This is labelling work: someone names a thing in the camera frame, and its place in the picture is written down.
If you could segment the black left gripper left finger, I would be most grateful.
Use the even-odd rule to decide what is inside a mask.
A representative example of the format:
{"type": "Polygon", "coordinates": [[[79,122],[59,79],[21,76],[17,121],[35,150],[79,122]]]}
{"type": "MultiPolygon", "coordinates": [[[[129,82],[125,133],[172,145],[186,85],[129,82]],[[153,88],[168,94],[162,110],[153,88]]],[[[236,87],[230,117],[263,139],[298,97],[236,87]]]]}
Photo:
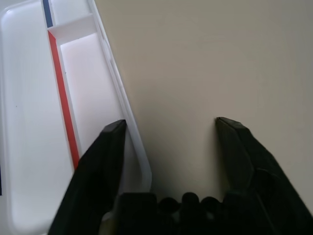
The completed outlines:
{"type": "Polygon", "coordinates": [[[79,160],[48,234],[98,234],[118,193],[126,129],[124,119],[105,126],[79,160]]]}

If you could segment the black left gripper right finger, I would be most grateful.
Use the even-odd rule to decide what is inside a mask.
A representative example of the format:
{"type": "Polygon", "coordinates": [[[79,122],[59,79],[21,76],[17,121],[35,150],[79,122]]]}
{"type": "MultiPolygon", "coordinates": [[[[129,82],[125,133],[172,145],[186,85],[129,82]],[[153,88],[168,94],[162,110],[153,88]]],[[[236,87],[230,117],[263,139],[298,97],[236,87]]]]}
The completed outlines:
{"type": "Polygon", "coordinates": [[[238,121],[216,118],[216,130],[236,209],[247,234],[311,235],[313,216],[274,156],[238,121]]]}

